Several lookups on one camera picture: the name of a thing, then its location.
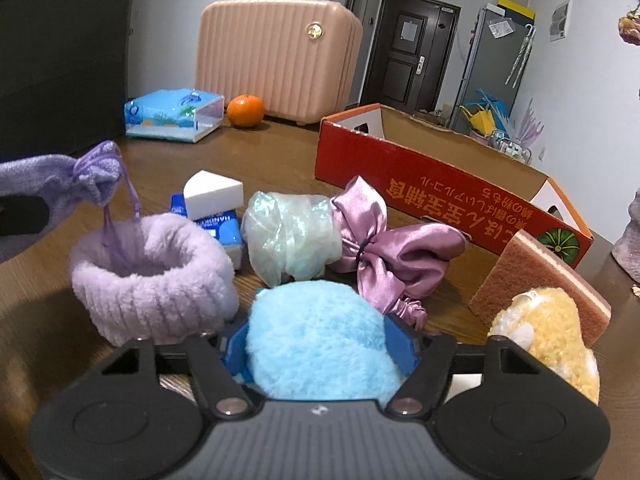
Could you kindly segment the purple drawstring pouch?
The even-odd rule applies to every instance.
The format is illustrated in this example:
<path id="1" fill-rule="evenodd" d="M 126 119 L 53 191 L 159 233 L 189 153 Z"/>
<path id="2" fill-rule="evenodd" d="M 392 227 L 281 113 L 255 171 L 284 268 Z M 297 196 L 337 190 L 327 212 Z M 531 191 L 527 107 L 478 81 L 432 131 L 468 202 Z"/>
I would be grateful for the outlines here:
<path id="1" fill-rule="evenodd" d="M 126 184 L 134 220 L 142 207 L 134 189 L 122 152 L 113 141 L 104 141 L 79 158 L 50 154 L 4 162 L 1 165 L 1 197 L 30 195 L 42 197 L 50 208 L 49 223 L 39 234 L 1 237 L 1 260 L 24 252 L 66 220 L 82 202 L 103 209 L 102 244 L 122 268 L 132 269 L 119 239 L 108 204 L 121 183 Z"/>

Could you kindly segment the light blue plush toy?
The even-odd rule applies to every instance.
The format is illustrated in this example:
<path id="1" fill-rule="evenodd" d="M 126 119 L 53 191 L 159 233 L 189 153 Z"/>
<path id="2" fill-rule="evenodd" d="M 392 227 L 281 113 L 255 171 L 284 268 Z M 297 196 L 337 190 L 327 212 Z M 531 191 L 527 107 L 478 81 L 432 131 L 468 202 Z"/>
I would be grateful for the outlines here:
<path id="1" fill-rule="evenodd" d="M 245 349 L 254 383 L 271 399 L 385 405 L 406 378 L 387 351 L 382 313 L 330 281 L 260 290 Z"/>

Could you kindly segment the pink satin bow scrunchie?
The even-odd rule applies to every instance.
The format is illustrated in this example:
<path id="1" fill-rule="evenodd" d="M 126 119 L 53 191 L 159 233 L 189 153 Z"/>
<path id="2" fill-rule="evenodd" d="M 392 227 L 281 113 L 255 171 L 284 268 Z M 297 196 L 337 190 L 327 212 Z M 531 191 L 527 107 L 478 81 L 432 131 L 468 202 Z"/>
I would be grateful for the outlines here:
<path id="1" fill-rule="evenodd" d="M 466 237 L 442 223 L 391 229 L 385 200 L 360 176 L 332 197 L 331 205 L 342 254 L 330 268 L 354 272 L 359 295 L 378 312 L 423 328 L 422 300 L 442 282 L 450 261 L 464 253 Z"/>

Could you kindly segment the lilac fluffy headband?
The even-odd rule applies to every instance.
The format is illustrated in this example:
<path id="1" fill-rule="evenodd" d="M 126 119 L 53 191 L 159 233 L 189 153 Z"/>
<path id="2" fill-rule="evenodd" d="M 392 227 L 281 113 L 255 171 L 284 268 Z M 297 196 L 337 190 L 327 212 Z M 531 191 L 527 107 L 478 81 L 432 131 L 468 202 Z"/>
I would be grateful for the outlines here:
<path id="1" fill-rule="evenodd" d="M 73 292 L 110 344 L 175 344 L 234 318 L 234 267 L 205 230 L 169 212 L 113 228 L 85 235 L 70 253 Z"/>

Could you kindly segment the yellow plush toy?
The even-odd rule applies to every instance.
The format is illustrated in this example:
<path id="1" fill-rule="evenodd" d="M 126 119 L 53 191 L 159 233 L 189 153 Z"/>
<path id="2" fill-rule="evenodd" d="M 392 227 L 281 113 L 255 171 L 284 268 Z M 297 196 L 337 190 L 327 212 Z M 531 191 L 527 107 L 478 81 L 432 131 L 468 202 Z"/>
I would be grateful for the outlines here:
<path id="1" fill-rule="evenodd" d="M 506 336 L 594 404 L 600 400 L 597 359 L 582 340 L 575 301 L 562 288 L 529 289 L 512 298 L 491 323 L 489 336 Z"/>

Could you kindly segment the iridescent sheer scrunchie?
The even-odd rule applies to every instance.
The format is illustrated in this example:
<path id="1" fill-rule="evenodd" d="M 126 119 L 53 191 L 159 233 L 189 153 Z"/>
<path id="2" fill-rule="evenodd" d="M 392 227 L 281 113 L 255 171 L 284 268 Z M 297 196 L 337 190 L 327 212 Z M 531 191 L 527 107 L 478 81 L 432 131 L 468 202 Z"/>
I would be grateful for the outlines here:
<path id="1" fill-rule="evenodd" d="M 258 191 L 241 224 L 250 265 L 269 287 L 320 278 L 342 255 L 331 200 L 323 195 Z"/>

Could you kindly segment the blue handkerchief tissue pack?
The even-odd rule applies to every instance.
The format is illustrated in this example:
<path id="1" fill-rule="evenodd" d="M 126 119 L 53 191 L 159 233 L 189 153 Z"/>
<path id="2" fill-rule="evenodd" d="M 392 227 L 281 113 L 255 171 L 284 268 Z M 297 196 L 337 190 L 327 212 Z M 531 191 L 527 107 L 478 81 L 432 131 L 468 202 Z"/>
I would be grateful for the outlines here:
<path id="1" fill-rule="evenodd" d="M 169 211 L 188 218 L 182 193 L 171 195 Z M 229 210 L 222 214 L 192 221 L 215 240 L 218 240 L 231 259 L 235 270 L 239 270 L 242 266 L 243 239 L 236 211 Z"/>

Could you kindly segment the pink scrubbing sponge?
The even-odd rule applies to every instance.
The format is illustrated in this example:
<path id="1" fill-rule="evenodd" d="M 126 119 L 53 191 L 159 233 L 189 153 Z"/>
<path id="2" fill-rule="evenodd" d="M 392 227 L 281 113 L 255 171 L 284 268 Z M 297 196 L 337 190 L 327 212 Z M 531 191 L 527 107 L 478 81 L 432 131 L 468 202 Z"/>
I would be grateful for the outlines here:
<path id="1" fill-rule="evenodd" d="M 524 230 L 506 244 L 469 308 L 489 326 L 515 296 L 541 287 L 562 288 L 574 300 L 582 340 L 591 348 L 610 324 L 611 306 L 574 269 Z"/>

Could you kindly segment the red cardboard box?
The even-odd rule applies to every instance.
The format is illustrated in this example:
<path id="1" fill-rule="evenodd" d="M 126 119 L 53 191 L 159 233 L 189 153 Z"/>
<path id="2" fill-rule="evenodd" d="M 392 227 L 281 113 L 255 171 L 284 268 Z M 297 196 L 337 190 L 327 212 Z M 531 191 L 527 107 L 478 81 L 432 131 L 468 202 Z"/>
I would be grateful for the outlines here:
<path id="1" fill-rule="evenodd" d="M 495 255 L 525 231 L 577 266 L 593 242 L 555 180 L 464 134 L 386 105 L 323 118 L 314 175 L 339 188 L 363 177 L 388 206 L 449 224 Z"/>

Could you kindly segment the yellow bag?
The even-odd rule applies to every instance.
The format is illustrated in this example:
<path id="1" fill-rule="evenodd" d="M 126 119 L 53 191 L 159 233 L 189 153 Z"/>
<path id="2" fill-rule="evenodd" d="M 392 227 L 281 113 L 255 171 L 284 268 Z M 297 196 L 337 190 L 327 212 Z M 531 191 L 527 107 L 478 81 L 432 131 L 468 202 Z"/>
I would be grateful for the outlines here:
<path id="1" fill-rule="evenodd" d="M 459 106 L 460 112 L 470 124 L 471 128 L 482 136 L 490 136 L 496 130 L 494 116 L 488 108 L 477 105 L 476 111 L 471 112 L 466 106 Z"/>

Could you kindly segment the pink textured vase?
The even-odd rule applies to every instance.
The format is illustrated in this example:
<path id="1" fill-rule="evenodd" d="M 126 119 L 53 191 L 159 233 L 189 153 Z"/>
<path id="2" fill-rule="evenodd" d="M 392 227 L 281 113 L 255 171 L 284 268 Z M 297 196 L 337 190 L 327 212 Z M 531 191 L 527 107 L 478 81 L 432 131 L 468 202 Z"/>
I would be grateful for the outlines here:
<path id="1" fill-rule="evenodd" d="M 640 190 L 628 207 L 629 222 L 623 235 L 614 244 L 612 256 L 620 267 L 636 282 L 640 282 Z"/>

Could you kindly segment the orange tangerine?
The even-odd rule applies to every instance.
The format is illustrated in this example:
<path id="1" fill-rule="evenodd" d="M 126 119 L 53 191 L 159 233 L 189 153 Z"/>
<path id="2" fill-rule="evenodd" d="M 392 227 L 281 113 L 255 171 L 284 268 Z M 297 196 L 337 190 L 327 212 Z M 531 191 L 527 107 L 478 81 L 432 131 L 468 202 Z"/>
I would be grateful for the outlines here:
<path id="1" fill-rule="evenodd" d="M 243 94 L 232 99 L 227 105 L 227 117 L 236 128 L 254 128 L 265 116 L 265 105 L 258 96 Z"/>

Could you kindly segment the dark brown entrance door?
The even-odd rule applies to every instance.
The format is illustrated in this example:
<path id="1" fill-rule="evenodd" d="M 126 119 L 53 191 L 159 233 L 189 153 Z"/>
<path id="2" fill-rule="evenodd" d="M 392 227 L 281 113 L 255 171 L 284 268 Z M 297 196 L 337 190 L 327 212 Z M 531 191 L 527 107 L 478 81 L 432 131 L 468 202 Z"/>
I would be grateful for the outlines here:
<path id="1" fill-rule="evenodd" d="M 382 0 L 359 103 L 434 112 L 459 14 L 436 0 Z"/>

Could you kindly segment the pink ribbed suitcase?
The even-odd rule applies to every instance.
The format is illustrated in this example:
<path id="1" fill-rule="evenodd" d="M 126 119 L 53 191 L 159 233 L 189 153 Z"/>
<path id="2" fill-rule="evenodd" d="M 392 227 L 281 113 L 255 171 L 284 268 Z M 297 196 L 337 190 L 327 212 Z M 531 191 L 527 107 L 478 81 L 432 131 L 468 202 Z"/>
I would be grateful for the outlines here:
<path id="1" fill-rule="evenodd" d="M 224 0 L 203 10 L 194 86 L 231 100 L 257 96 L 266 114 L 314 124 L 347 105 L 362 38 L 330 0 Z"/>

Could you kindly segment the grey refrigerator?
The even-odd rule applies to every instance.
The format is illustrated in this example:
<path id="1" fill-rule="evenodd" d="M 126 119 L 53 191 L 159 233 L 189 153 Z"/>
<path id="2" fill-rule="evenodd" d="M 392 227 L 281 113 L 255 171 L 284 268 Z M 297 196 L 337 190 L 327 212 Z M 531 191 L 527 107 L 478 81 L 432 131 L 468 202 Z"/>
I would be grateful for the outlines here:
<path id="1" fill-rule="evenodd" d="M 462 106 L 493 99 L 509 116 L 518 95 L 524 67 L 533 49 L 535 12 L 510 0 L 485 4 L 477 13 L 449 128 L 468 133 Z"/>

